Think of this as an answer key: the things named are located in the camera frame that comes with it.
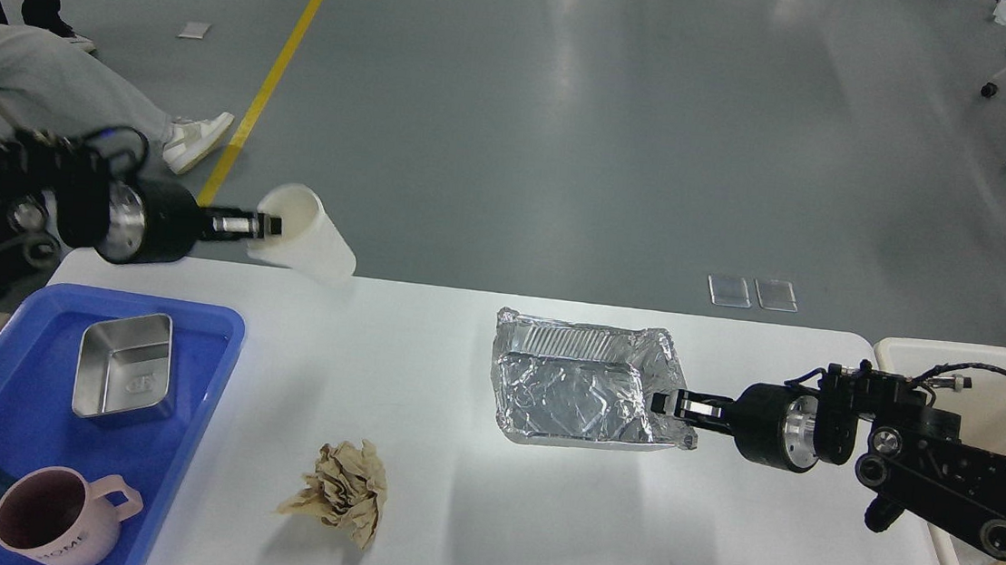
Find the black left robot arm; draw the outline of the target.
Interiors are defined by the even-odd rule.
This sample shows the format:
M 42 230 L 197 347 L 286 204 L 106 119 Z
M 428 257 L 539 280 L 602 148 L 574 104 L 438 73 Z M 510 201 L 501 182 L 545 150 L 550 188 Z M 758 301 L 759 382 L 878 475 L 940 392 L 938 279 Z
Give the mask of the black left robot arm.
M 278 241 L 275 211 L 199 205 L 174 182 L 142 179 L 150 147 L 103 152 L 112 126 L 76 138 L 17 129 L 0 140 L 0 291 L 53 267 L 64 247 L 113 264 L 167 264 L 199 242 Z

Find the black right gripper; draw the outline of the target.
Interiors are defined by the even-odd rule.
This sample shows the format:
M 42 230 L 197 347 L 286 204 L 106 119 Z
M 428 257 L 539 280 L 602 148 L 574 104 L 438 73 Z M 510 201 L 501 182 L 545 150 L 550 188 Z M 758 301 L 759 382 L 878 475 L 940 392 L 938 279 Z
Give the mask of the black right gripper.
M 650 412 L 694 428 L 732 435 L 747 461 L 804 473 L 819 463 L 814 446 L 817 398 L 793 388 L 754 384 L 737 399 L 686 389 L 651 395 Z

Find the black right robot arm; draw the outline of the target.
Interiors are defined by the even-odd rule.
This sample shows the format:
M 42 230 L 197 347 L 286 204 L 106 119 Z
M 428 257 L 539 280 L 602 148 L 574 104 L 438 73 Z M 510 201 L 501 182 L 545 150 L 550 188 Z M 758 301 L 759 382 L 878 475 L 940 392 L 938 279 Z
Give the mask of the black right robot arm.
M 660 389 L 649 410 L 730 436 L 746 461 L 796 474 L 852 465 L 874 493 L 869 531 L 904 513 L 1006 561 L 1006 454 L 961 439 L 961 416 L 937 408 L 938 390 L 972 386 L 979 364 L 941 364 L 915 376 L 832 363 L 781 384 L 756 383 L 735 398 Z

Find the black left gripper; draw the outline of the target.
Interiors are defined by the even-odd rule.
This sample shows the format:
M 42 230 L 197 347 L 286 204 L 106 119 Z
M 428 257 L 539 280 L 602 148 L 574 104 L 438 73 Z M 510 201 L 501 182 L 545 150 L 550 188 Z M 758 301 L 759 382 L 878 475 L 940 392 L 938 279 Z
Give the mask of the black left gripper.
M 210 217 L 181 185 L 164 181 L 113 182 L 101 257 L 113 264 L 175 262 L 209 231 L 211 239 L 268 240 L 283 234 L 276 214 L 210 208 Z

